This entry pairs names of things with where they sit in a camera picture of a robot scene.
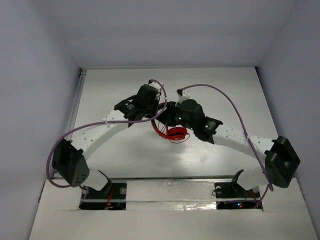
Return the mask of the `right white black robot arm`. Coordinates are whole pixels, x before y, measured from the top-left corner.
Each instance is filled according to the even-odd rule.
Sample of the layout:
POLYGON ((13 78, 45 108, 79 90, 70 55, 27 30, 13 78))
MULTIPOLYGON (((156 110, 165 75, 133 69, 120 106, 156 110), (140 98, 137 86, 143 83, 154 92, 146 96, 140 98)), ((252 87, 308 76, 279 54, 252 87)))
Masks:
POLYGON ((193 99, 182 103, 171 101, 165 107, 156 118, 160 123, 169 127, 182 126, 203 142, 233 149, 258 161, 257 167, 242 169, 234 176, 230 189, 235 196, 241 197, 250 189, 267 184, 279 188, 290 185, 301 161, 286 137, 246 136, 243 131, 205 116, 202 106, 193 99))

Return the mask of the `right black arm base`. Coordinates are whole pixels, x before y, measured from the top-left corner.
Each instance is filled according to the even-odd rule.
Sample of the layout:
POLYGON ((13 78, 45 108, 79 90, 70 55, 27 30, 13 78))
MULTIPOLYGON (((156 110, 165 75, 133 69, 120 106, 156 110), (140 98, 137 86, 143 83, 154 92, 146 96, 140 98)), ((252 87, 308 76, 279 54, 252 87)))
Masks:
POLYGON ((261 193, 258 187, 245 190, 235 182, 216 182, 211 192, 216 197, 218 210, 262 209, 261 193))

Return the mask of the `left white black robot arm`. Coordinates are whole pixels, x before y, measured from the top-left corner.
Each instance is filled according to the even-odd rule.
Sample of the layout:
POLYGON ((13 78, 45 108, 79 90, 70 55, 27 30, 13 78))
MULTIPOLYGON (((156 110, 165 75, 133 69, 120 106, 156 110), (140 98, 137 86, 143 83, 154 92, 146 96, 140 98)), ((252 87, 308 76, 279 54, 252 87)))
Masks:
POLYGON ((112 181, 100 170, 89 168, 91 155, 114 135, 131 127, 154 120, 160 115, 158 105, 165 95, 164 85, 151 79, 137 94, 116 104, 106 117, 62 135, 52 147, 46 168, 53 168, 65 181, 65 188, 84 187, 89 193, 106 197, 112 181))

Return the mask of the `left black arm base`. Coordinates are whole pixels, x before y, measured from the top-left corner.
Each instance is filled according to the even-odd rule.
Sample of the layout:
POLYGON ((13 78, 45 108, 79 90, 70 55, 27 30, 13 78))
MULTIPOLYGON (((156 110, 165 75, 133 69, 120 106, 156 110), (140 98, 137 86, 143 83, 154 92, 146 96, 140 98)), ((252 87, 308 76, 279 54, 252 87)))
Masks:
POLYGON ((122 211, 126 210, 127 184, 124 182, 113 183, 106 196, 89 188, 88 193, 84 192, 81 196, 79 208, 81 210, 106 210, 122 211))

